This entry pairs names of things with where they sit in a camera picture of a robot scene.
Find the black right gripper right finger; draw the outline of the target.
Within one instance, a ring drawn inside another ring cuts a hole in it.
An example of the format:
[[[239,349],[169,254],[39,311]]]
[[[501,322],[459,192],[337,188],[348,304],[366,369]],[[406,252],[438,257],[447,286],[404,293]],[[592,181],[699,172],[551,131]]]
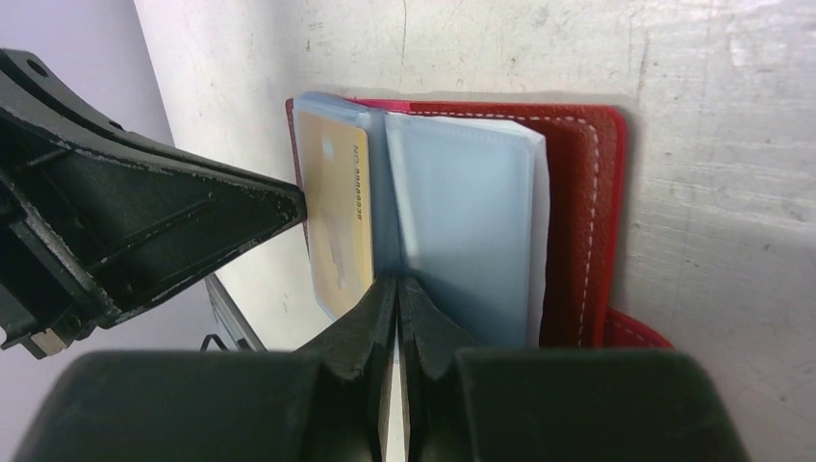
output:
[[[411,461],[744,461],[715,387],[666,349],[479,345],[397,284]]]

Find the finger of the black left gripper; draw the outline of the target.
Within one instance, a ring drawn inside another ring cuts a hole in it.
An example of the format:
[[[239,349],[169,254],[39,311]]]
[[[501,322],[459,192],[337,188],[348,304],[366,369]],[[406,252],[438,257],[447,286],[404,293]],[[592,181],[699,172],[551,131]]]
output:
[[[130,132],[1,52],[2,348],[55,355],[306,218],[294,184]]]

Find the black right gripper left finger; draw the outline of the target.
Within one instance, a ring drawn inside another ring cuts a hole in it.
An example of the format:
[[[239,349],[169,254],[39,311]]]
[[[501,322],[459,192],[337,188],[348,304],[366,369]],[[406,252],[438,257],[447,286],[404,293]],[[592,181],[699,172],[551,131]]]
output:
[[[380,461],[398,281],[293,352],[100,351],[60,376],[18,461]]]

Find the red leather card holder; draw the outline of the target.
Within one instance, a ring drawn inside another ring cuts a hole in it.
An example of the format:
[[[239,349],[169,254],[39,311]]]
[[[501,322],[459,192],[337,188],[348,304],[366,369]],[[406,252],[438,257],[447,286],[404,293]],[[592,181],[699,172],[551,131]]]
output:
[[[374,278],[417,277],[498,347],[665,347],[610,304],[627,124],[599,104],[345,99],[286,103],[367,133]]]

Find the gold card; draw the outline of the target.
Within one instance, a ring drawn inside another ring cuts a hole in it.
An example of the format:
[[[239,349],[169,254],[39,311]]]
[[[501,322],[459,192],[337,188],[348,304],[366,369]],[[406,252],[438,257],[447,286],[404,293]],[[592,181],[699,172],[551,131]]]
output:
[[[339,318],[374,278],[368,137],[347,122],[303,111],[295,127],[313,286],[319,305]]]

